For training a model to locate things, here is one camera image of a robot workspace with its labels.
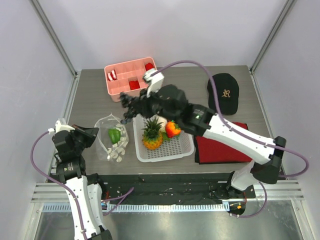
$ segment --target pink basket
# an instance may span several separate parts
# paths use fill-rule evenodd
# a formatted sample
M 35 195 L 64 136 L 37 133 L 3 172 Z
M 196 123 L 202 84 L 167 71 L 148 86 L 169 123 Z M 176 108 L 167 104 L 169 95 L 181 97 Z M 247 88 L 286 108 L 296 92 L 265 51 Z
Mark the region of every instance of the pink basket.
M 120 101 L 119 97 L 121 92 L 137 97 L 142 89 L 146 89 L 148 87 L 142 78 L 146 72 L 145 65 L 148 63 L 151 63 L 157 69 L 152 57 L 112 64 L 104 68 L 106 87 L 114 102 Z M 112 70 L 115 70 L 116 72 L 116 80 L 108 81 L 108 73 Z M 140 88 L 131 90 L 129 82 L 137 80 Z

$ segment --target white wall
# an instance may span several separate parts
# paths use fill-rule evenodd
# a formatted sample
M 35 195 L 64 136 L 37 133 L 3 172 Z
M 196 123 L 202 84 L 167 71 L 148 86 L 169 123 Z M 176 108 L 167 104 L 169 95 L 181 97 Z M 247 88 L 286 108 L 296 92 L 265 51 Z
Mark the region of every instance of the white wall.
M 308 157 L 309 171 L 297 179 L 319 231 L 320 182 L 320 1 L 298 0 L 256 71 L 274 134 Z M 288 174 L 304 167 L 286 154 Z
M 62 116 L 72 76 L 28 0 L 0 1 L 0 233 L 16 240 L 36 182 L 30 164 L 35 139 Z M 48 171 L 50 137 L 36 148 Z
M 251 66 L 286 0 L 40 0 L 77 70 L 151 56 Z

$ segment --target plastic bag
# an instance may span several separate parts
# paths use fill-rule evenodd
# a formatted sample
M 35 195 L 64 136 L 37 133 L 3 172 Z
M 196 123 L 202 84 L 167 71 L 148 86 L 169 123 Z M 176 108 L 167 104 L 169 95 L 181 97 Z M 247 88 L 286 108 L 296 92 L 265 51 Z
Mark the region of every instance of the plastic bag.
M 119 163 L 123 160 L 129 137 L 126 127 L 121 124 L 120 120 L 120 118 L 110 114 L 107 117 L 99 119 L 94 125 L 95 128 L 99 128 L 95 142 L 97 156 L 102 161 Z M 111 140 L 109 130 L 112 132 L 115 130 L 120 131 L 120 139 L 117 143 L 112 143 L 114 138 Z

